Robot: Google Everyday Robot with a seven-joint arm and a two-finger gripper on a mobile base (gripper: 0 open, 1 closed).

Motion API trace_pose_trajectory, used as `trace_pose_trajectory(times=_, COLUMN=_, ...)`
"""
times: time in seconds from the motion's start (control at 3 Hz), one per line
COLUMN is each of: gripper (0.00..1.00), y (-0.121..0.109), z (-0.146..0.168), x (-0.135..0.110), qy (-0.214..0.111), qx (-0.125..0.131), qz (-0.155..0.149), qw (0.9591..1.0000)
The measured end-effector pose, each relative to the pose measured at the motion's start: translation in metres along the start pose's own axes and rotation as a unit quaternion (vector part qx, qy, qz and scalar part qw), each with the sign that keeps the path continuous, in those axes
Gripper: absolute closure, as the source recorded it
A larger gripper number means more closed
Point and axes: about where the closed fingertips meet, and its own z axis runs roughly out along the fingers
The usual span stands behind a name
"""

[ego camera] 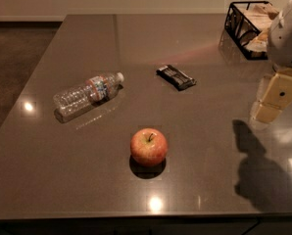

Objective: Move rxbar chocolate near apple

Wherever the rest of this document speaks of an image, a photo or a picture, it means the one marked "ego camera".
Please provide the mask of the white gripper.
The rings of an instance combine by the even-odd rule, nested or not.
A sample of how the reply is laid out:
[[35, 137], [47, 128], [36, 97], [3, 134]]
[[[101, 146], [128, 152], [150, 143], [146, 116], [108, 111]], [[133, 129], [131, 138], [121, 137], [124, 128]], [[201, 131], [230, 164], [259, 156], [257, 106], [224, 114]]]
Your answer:
[[[268, 33], [268, 58], [279, 67], [292, 68], [292, 0], [278, 13]], [[265, 75], [250, 116], [263, 123], [273, 122], [292, 103], [292, 70]]]

